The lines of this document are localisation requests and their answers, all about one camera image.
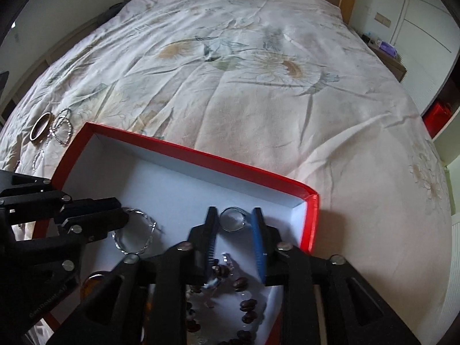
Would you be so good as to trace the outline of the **twisted silver hoop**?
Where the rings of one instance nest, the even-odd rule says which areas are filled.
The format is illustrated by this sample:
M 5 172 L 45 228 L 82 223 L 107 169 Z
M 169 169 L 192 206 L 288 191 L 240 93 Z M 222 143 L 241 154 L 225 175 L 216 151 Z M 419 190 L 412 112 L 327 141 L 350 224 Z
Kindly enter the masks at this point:
M 122 209 L 128 215 L 128 223 L 112 232 L 115 247 L 124 256 L 128 254 L 141 256 L 153 243 L 157 222 L 140 209 L 129 207 Z

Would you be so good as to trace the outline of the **amber resin bangle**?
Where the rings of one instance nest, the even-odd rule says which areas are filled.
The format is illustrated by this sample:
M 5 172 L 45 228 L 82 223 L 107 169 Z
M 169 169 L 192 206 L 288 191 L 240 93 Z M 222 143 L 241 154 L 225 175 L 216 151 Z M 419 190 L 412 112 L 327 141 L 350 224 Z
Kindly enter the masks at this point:
M 91 275 L 83 281 L 80 287 L 80 301 L 87 299 L 93 293 L 94 289 L 104 280 L 107 274 L 107 271 L 91 273 Z

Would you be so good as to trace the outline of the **dark brown bangle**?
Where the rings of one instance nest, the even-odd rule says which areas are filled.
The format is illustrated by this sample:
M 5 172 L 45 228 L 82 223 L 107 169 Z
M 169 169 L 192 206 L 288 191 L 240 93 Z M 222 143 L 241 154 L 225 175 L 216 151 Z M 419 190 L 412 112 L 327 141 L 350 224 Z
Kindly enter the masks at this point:
M 45 112 L 40 116 L 30 130 L 29 139 L 34 145 L 39 144 L 49 133 L 54 116 L 51 112 Z

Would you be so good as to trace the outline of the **red jewelry box tray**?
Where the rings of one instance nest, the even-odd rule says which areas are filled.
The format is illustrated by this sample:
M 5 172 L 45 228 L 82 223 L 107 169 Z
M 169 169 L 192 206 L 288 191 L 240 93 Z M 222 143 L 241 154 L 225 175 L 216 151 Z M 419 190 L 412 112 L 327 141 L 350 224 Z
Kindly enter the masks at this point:
M 299 181 L 94 123 L 85 124 L 77 133 L 51 181 L 75 200 L 115 197 L 123 206 L 150 215 L 158 228 L 148 256 L 184 241 L 192 227 L 204 222 L 210 206 L 220 211 L 259 207 L 265 222 L 276 227 L 284 241 L 305 252 L 313 249 L 319 220 L 318 193 Z M 255 341 L 277 344 L 282 289 L 260 283 L 250 229 L 220 232 L 215 253 L 229 255 L 250 285 L 244 293 L 222 285 L 212 308 L 203 300 L 195 302 L 202 339 L 216 344 L 235 337 L 243 327 L 240 301 L 255 298 Z

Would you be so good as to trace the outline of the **floral white bed duvet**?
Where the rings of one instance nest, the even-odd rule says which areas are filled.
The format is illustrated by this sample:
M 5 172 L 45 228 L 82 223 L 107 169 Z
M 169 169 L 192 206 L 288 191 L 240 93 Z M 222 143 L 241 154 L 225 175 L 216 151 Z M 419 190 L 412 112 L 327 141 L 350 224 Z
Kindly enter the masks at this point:
M 45 111 L 302 181 L 317 254 L 343 254 L 421 343 L 451 269 L 444 168 L 402 85 L 324 0 L 132 0 L 54 62 L 1 130 L 1 167 L 51 176 L 28 139 Z

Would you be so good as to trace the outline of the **dark bag beside bed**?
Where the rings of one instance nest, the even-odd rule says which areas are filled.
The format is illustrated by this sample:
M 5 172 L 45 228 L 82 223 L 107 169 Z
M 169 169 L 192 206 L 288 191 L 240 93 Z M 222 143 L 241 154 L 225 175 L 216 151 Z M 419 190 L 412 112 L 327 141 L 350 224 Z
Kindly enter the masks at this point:
M 114 4 L 110 6 L 103 14 L 102 16 L 104 17 L 105 20 L 109 20 L 119 14 L 119 12 L 122 10 L 122 8 L 126 5 L 125 2 L 119 2 L 117 4 Z

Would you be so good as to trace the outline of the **wooden nightstand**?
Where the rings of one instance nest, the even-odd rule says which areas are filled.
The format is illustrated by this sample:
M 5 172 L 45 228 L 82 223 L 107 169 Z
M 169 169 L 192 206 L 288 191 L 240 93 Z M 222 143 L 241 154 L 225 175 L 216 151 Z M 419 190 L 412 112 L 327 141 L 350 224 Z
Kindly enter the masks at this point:
M 407 69 L 402 65 L 401 61 L 396 57 L 391 57 L 388 53 L 381 50 L 375 42 L 373 42 L 366 34 L 362 34 L 361 39 L 369 47 L 369 49 L 383 62 L 383 64 L 390 70 L 398 82 L 402 82 Z

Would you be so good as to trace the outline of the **purple tissue box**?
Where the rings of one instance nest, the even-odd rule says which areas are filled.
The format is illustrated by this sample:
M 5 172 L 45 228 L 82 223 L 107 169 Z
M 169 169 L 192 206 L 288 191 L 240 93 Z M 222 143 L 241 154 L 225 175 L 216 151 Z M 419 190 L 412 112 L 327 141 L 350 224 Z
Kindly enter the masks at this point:
M 396 48 L 393 45 L 390 45 L 388 42 L 378 41 L 377 46 L 381 51 L 391 56 L 391 58 L 396 58 L 398 55 Z

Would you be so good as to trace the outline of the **white wardrobe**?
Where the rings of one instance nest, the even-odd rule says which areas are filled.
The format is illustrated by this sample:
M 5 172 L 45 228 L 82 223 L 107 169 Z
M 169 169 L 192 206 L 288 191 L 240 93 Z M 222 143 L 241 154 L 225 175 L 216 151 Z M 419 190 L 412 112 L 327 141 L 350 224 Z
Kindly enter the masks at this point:
M 459 57 L 459 27 L 441 0 L 405 0 L 394 46 L 406 68 L 402 86 L 424 114 Z

